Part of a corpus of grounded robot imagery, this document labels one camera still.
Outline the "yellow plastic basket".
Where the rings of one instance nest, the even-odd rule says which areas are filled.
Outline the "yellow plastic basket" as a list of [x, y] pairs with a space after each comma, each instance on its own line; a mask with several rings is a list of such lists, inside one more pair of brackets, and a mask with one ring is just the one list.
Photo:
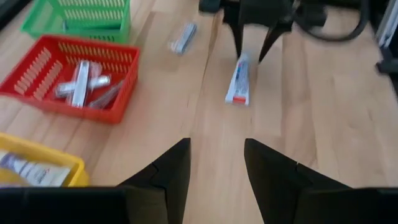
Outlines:
[[82, 159], [42, 144], [0, 133], [0, 149], [17, 154], [29, 162], [40, 162], [71, 169], [63, 187], [83, 187], [90, 184]]

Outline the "silver item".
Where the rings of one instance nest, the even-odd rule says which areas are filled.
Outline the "silver item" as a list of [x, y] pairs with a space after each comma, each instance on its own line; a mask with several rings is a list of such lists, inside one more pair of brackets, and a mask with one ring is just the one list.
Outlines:
[[[100, 75], [97, 78], [92, 78], [88, 83], [88, 89], [94, 90], [108, 86], [111, 83], [111, 77], [108, 75]], [[65, 98], [75, 91], [76, 82], [65, 82], [57, 85], [55, 89], [55, 96], [57, 98]]]

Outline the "small bluish wrapped item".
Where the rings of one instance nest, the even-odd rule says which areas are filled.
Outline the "small bluish wrapped item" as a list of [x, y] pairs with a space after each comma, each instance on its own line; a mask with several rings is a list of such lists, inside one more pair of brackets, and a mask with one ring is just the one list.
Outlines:
[[170, 50], [178, 55], [184, 54], [196, 31], [197, 25], [195, 23], [190, 22], [185, 24], [179, 37], [170, 43]]

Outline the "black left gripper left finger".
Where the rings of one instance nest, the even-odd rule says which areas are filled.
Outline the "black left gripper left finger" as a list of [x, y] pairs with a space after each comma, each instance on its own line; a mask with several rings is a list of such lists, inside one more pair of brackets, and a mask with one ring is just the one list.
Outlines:
[[190, 172], [191, 139], [183, 138], [121, 182], [131, 224], [182, 224]]

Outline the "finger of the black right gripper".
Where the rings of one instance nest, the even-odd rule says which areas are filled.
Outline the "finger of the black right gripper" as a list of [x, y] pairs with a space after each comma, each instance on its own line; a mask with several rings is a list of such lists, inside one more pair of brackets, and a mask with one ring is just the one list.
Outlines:
[[224, 8], [223, 23], [227, 24], [231, 29], [234, 38], [234, 46], [237, 58], [240, 58], [243, 46], [244, 27], [239, 23], [239, 7], [226, 6]]
[[292, 21], [278, 22], [274, 27], [269, 28], [259, 55], [259, 63], [262, 62], [262, 60], [267, 55], [268, 51], [271, 49], [276, 40], [284, 33], [290, 33], [291, 30], [292, 30]]

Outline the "green plastic basket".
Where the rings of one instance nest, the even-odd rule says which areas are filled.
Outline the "green plastic basket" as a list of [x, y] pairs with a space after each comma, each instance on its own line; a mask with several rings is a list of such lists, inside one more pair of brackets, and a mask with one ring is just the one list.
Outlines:
[[72, 35], [125, 44], [130, 33], [130, 0], [35, 0], [21, 30]]

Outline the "grey item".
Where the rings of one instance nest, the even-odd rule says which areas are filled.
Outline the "grey item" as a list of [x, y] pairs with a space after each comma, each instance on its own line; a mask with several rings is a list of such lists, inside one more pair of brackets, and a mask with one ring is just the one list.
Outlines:
[[120, 81], [117, 85], [112, 86], [107, 92], [101, 95], [99, 98], [95, 99], [91, 103], [88, 104], [89, 108], [94, 109], [103, 109], [107, 107], [107, 105], [117, 97], [121, 87], [123, 85], [123, 81]]

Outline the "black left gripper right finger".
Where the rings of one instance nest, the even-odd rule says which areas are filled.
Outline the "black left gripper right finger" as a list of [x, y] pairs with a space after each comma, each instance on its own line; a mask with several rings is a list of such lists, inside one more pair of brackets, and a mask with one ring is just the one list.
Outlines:
[[244, 159], [265, 224], [293, 224], [304, 190], [348, 188], [253, 138], [245, 139]]

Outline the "red plastic basket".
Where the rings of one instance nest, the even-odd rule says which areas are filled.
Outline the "red plastic basket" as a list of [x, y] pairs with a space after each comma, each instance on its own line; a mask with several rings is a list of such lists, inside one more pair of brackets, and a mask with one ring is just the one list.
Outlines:
[[[138, 48], [128, 45], [43, 35], [0, 83], [0, 96], [15, 98], [44, 111], [117, 124], [123, 118], [138, 80], [139, 55]], [[86, 104], [121, 85], [118, 94], [104, 108], [76, 108], [55, 96], [57, 85], [70, 82], [82, 60], [100, 64], [103, 75], [111, 79], [109, 86], [89, 93]]]

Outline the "white toothpaste tube purple print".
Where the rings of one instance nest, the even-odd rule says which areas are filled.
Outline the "white toothpaste tube purple print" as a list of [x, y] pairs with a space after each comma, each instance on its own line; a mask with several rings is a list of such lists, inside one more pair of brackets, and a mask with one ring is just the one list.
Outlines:
[[12, 171], [36, 187], [59, 187], [71, 171], [69, 167], [28, 161], [2, 149], [0, 149], [0, 168]]

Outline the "small white item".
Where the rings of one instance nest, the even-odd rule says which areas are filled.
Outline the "small white item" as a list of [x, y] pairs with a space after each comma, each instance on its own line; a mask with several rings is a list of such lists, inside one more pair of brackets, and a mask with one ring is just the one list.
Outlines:
[[82, 108], [85, 104], [89, 84], [90, 62], [82, 60], [75, 76], [75, 89], [69, 99], [69, 105]]

